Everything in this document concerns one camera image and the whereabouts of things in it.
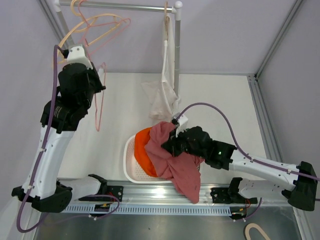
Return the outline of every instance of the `laundry basket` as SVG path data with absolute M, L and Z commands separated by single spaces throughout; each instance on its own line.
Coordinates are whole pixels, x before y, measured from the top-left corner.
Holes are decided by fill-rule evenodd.
M 152 177 L 145 173 L 135 158 L 135 137 L 133 135 L 125 144 L 123 154 L 123 170 L 126 178 L 136 184 L 168 184 L 170 180 Z

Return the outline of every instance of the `gray floor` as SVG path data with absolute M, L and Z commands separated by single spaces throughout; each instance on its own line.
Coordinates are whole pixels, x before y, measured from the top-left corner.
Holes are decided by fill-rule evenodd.
M 50 214 L 56 222 L 72 214 Z M 111 215 L 102 220 L 75 218 L 38 227 L 35 240 L 244 240 L 244 227 L 260 225 L 272 240 L 301 240 L 291 207 L 263 207 L 247 222 L 217 216 Z M 264 238 L 250 231 L 252 240 Z

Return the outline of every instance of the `hanging white garment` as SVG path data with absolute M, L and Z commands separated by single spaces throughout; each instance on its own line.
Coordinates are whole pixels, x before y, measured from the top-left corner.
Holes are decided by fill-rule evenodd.
M 161 79 L 141 84 L 151 109 L 149 117 L 170 121 L 178 111 L 179 97 L 174 91 L 175 84 L 175 40 L 171 18 L 168 17 L 168 31 L 163 26 L 163 65 Z

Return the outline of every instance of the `white wall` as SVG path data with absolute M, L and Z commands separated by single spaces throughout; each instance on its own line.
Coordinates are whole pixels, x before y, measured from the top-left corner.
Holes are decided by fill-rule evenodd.
M 103 2 L 163 6 L 165 0 Z M 169 0 L 169 6 L 175 0 Z M 295 0 L 182 0 L 182 73 L 256 73 Z M 62 7 L 69 28 L 80 20 Z M 94 57 L 111 72 L 159 73 L 163 13 L 84 8 L 89 17 L 115 13 L 131 26 Z M 93 30 L 91 40 L 97 31 Z
M 283 160 L 313 165 L 320 176 L 320 1 L 306 0 L 259 80 Z M 317 197 L 320 198 L 318 186 Z M 320 238 L 320 202 L 308 212 Z
M 40 118 L 51 96 L 57 43 L 35 0 L 4 0 L 0 8 L 0 209 L 22 185 L 34 160 Z M 12 233 L 10 239 L 18 236 Z

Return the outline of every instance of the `pink cloth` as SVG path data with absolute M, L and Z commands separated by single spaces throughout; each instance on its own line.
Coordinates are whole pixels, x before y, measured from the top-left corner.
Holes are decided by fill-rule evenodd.
M 171 180 L 176 190 L 185 195 L 193 204 L 199 202 L 200 172 L 197 167 L 204 160 L 185 152 L 173 157 L 161 144 L 169 138 L 175 129 L 171 122 L 160 122 L 150 130 L 150 140 L 145 151 L 150 158 L 159 178 Z

